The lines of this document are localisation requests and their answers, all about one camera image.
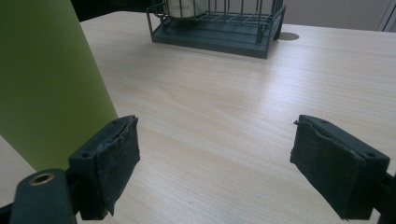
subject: green paper sheet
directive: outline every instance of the green paper sheet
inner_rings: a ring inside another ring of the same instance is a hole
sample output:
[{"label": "green paper sheet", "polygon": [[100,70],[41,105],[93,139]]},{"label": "green paper sheet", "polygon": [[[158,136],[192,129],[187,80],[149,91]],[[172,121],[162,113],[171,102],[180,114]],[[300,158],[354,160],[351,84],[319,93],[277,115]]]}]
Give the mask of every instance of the green paper sheet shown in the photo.
[{"label": "green paper sheet", "polygon": [[0,1],[0,134],[36,170],[117,114],[70,0]]}]

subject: wood grain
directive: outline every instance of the wood grain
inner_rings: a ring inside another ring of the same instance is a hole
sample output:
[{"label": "wood grain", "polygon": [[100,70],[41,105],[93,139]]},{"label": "wood grain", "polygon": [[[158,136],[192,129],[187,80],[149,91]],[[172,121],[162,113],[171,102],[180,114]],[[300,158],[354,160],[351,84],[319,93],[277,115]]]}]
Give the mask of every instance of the wood grain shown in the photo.
[{"label": "wood grain", "polygon": [[[119,116],[139,117],[142,159],[103,223],[344,223],[289,163],[300,114],[396,172],[396,34],[284,25],[300,38],[262,60],[151,43],[145,14],[81,25]],[[33,171],[0,150],[2,205]]]}]

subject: round hole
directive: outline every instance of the round hole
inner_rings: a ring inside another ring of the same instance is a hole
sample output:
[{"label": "round hole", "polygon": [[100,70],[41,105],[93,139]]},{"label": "round hole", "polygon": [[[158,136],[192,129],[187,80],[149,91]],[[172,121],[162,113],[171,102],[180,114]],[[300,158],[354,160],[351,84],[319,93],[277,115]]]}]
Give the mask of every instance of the round hole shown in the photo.
[{"label": "round hole", "polygon": [[375,157],[375,154],[371,153],[371,152],[366,152],[366,156],[368,157]]},{"label": "round hole", "polygon": [[282,32],[280,33],[279,39],[280,40],[296,40],[300,38],[299,35],[294,34],[294,33],[287,33],[287,32]]},{"label": "round hole", "polygon": [[50,182],[53,177],[55,177],[55,175],[51,173],[35,176],[33,179],[30,180],[30,185],[38,186],[46,184]]}]

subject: light wood surface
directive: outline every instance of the light wood surface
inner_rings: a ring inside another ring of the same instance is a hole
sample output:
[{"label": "light wood surface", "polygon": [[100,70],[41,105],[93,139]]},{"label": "light wood surface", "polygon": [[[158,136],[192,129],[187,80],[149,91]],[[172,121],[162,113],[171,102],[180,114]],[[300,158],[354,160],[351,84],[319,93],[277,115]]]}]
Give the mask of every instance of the light wood surface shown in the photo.
[{"label": "light wood surface", "polygon": [[[151,43],[145,14],[81,25],[119,116],[139,117],[141,161],[103,223],[346,223],[289,163],[300,114],[396,172],[396,34],[284,25],[300,38],[262,60]],[[1,206],[33,170],[0,153]]]}]

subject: white container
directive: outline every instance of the white container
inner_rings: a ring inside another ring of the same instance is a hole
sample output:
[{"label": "white container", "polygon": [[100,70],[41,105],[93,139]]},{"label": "white container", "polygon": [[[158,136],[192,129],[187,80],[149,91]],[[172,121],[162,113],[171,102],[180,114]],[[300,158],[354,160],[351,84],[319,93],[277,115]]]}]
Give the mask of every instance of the white container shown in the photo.
[{"label": "white container", "polygon": [[167,0],[169,7],[169,16],[175,18],[188,18],[199,16],[207,11],[207,0],[195,0],[195,7],[193,0],[181,0],[181,13],[180,13],[180,0]]}]

